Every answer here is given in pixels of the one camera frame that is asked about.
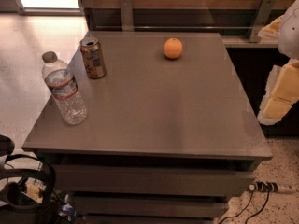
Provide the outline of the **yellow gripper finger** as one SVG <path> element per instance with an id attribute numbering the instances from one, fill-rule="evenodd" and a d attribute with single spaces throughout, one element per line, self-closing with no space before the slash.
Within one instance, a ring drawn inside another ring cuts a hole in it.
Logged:
<path id="1" fill-rule="evenodd" d="M 279 16 L 273 21 L 271 21 L 269 24 L 267 24 L 265 27 L 263 27 L 259 33 L 258 37 L 261 39 L 277 39 L 278 38 L 278 30 L 280 23 L 282 21 L 283 16 Z"/>
<path id="2" fill-rule="evenodd" d="M 262 125 L 274 125 L 298 101 L 299 61 L 289 61 L 282 67 L 274 65 L 266 82 L 257 119 Z"/>

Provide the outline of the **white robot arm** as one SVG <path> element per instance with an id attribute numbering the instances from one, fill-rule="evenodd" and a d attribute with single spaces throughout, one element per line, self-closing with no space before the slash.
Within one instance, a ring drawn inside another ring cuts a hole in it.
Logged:
<path id="1" fill-rule="evenodd" d="M 299 0 L 263 27 L 258 36 L 276 39 L 278 51 L 289 58 L 282 67 L 274 65 L 270 71 L 257 116 L 262 125 L 274 125 L 299 101 Z"/>

